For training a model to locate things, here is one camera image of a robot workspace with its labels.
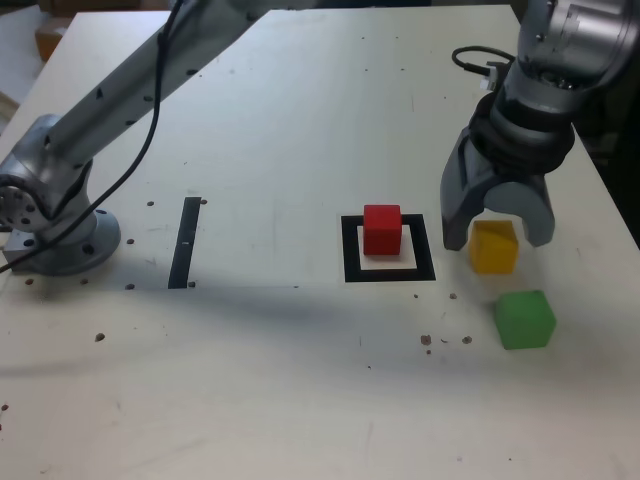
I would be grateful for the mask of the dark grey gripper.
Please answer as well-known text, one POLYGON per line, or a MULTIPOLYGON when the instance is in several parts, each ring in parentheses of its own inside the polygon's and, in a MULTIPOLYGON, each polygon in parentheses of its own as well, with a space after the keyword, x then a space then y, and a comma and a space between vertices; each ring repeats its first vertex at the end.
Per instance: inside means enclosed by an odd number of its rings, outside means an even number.
POLYGON ((459 251, 471 221, 485 208, 519 217, 533 247, 548 244, 555 217, 542 175, 498 169, 476 149, 464 128, 446 162, 440 184, 443 245, 459 251))

